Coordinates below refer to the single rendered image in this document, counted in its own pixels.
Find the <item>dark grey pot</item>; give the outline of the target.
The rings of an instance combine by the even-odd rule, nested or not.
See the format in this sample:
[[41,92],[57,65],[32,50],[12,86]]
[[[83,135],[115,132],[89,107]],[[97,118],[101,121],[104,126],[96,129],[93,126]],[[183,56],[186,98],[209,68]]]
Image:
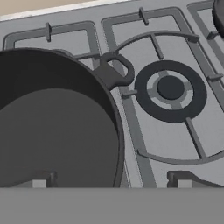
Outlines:
[[0,187],[57,172],[57,187],[118,187],[123,124],[113,88],[134,80],[132,64],[108,52],[91,70],[60,51],[0,52]]

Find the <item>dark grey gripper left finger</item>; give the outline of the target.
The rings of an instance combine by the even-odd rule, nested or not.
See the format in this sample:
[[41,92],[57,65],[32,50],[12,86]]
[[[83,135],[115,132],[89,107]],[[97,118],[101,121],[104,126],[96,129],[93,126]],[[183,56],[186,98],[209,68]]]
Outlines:
[[12,187],[52,188],[57,187],[56,171],[37,171],[30,177],[14,182]]

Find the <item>grey gas hob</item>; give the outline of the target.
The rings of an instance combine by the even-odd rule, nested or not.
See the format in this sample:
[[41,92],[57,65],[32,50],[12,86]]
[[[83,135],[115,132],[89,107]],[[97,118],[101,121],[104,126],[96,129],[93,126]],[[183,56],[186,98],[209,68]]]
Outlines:
[[118,187],[167,187],[168,171],[224,186],[224,77],[178,1],[112,3],[0,21],[0,52],[65,53],[91,70],[105,53],[134,68],[112,89],[124,133]]

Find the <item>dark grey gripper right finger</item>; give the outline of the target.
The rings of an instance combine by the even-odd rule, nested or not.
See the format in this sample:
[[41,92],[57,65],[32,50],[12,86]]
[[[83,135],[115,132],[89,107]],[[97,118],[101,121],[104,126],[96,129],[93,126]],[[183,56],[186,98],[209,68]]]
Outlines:
[[201,179],[191,171],[168,171],[167,179],[168,188],[224,188],[224,185]]

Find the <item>black pan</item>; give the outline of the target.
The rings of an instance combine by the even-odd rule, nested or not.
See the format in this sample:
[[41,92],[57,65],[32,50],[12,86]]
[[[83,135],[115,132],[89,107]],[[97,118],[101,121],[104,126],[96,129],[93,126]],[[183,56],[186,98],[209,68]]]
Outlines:
[[224,0],[214,0],[212,14],[214,26],[224,39]]

